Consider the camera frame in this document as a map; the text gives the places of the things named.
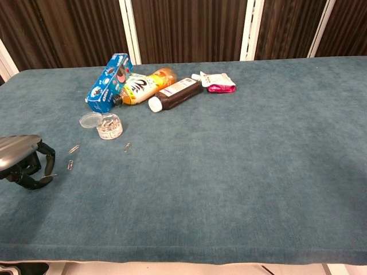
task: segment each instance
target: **blue tablecloth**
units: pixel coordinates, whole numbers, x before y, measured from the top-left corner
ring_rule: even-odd
[[[114,108],[124,133],[105,141],[79,125],[103,68],[0,87],[0,135],[40,135],[57,174],[36,191],[0,181],[0,261],[366,265],[367,57],[170,66],[237,90]]]

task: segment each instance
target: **clear plastic jar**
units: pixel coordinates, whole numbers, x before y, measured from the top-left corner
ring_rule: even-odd
[[[97,121],[97,130],[101,139],[115,139],[122,134],[122,122],[117,115],[106,113]]]

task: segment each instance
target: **brown curtain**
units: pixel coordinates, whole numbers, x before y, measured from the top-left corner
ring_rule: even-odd
[[[132,0],[142,63],[239,60],[247,0]]]
[[[307,57],[326,0],[265,0],[256,60]]]
[[[19,70],[102,66],[128,52],[118,0],[0,0],[0,11]]]
[[[367,55],[367,1],[336,1],[316,56]]]

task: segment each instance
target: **table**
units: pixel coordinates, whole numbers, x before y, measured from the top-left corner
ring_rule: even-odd
[[[124,133],[105,141],[79,125],[103,68],[0,87],[1,136],[40,135],[57,174],[36,191],[0,182],[0,261],[366,265],[367,57],[169,66],[237,90],[115,108]]]

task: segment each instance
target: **blue box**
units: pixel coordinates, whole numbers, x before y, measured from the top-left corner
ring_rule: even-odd
[[[115,53],[102,74],[89,91],[85,102],[98,113],[108,113],[112,108],[112,98],[118,95],[133,66],[127,53]]]

